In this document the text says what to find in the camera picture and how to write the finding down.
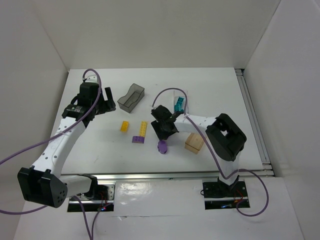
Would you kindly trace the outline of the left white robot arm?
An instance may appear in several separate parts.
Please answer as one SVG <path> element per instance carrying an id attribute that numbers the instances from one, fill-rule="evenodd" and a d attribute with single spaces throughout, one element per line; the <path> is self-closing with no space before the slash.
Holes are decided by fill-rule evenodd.
<path id="1" fill-rule="evenodd" d="M 26 201 L 58 208 L 67 198 L 84 195 L 91 200 L 97 195 L 96 177 L 89 174 L 62 176 L 62 169 L 76 141 L 95 116 L 115 111 L 110 87 L 104 90 L 102 93 L 98 75 L 83 78 L 79 93 L 62 113 L 54 138 L 31 167 L 23 167 L 17 174 Z"/>

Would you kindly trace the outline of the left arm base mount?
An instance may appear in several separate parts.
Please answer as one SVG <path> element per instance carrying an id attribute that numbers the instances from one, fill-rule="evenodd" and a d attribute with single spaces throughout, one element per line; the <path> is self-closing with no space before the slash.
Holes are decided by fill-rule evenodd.
<path id="1" fill-rule="evenodd" d="M 83 204 L 86 212 L 113 212 L 115 199 L 115 184 L 99 184 L 93 196 L 84 193 L 77 197 Z"/>

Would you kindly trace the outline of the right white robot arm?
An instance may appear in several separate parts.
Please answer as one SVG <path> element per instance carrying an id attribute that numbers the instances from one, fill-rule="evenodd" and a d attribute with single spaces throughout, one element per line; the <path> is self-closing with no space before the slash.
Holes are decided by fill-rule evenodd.
<path id="1" fill-rule="evenodd" d="M 205 117 L 182 111 L 171 113 L 162 105 L 152 109 L 151 115 L 154 117 L 151 125 L 161 141 L 176 133 L 199 134 L 218 168 L 218 182 L 230 190 L 235 187 L 239 180 L 239 156 L 247 137 L 229 115 Z"/>

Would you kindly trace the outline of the teal 2x4 lego brick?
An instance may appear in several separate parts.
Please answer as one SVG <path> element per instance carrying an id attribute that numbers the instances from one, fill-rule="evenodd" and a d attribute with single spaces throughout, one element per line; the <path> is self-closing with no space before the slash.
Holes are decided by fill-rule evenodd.
<path id="1" fill-rule="evenodd" d="M 183 96 L 177 96 L 174 98 L 174 112 L 183 112 L 185 107 L 185 98 Z"/>

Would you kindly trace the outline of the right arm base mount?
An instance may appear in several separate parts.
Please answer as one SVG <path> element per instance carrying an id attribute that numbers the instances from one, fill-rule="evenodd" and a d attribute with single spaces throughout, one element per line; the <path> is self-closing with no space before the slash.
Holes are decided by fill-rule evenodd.
<path id="1" fill-rule="evenodd" d="M 204 197 L 205 210 L 223 210 L 250 208 L 247 187 L 244 181 L 238 181 L 232 189 L 228 189 L 217 181 L 202 183 L 200 194 Z"/>

